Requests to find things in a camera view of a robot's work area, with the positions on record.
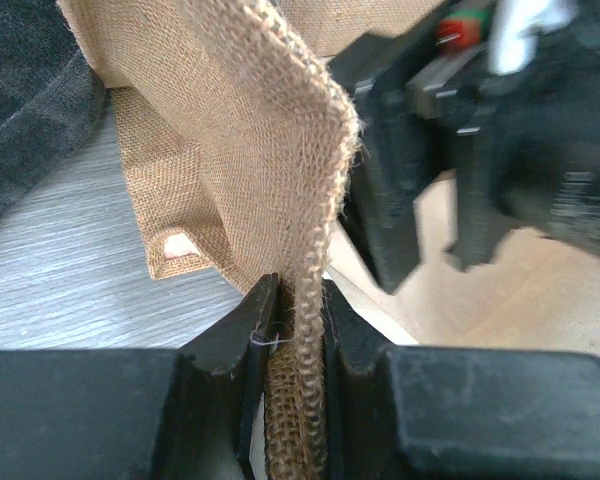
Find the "black cylinder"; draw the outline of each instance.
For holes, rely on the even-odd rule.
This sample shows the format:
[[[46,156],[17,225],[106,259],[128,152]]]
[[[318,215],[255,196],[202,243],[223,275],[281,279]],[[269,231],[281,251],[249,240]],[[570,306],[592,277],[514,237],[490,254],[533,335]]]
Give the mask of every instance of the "black cylinder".
[[[600,146],[564,142],[520,149],[502,201],[523,224],[600,257]]]

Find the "gray wooden table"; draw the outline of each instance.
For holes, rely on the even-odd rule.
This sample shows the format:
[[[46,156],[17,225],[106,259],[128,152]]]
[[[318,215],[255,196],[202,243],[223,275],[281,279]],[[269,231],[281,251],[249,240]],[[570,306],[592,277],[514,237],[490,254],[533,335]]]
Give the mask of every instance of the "gray wooden table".
[[[0,349],[175,347],[240,299],[214,270],[149,278],[111,107],[0,223]]]

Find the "burlap fabric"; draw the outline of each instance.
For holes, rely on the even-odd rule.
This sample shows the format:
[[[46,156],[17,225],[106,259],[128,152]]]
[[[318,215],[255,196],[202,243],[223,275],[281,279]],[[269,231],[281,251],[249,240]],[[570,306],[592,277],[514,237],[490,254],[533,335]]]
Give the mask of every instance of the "burlap fabric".
[[[325,464],[321,278],[358,139],[353,105],[289,22],[329,55],[374,25],[404,31],[433,3],[281,1],[280,15],[268,0],[59,0],[115,89],[151,275],[214,265],[246,291],[275,271],[293,298],[292,342],[266,387],[271,478]],[[201,255],[166,259],[174,233]]]

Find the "tan fabric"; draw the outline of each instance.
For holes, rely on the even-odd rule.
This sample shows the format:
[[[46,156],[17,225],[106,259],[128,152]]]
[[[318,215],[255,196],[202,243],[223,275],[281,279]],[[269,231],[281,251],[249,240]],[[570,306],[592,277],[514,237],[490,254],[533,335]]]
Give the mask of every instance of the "tan fabric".
[[[282,4],[327,54],[374,23],[405,30],[432,2]],[[151,275],[212,264],[246,291],[275,271],[292,295],[293,341],[269,366],[268,471],[317,478],[326,459],[321,277],[357,147],[352,104],[267,0],[59,4],[91,66],[115,88],[123,170]],[[358,17],[362,5],[372,10]],[[201,255],[166,259],[164,240],[178,233]]]

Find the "hole in fabric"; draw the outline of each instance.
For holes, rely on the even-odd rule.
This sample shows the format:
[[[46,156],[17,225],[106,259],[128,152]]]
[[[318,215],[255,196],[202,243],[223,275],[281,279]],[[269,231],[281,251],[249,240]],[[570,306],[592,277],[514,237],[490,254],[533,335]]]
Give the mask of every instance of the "hole in fabric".
[[[187,255],[200,255],[200,251],[184,233],[171,235],[164,241],[164,258],[167,260]]]

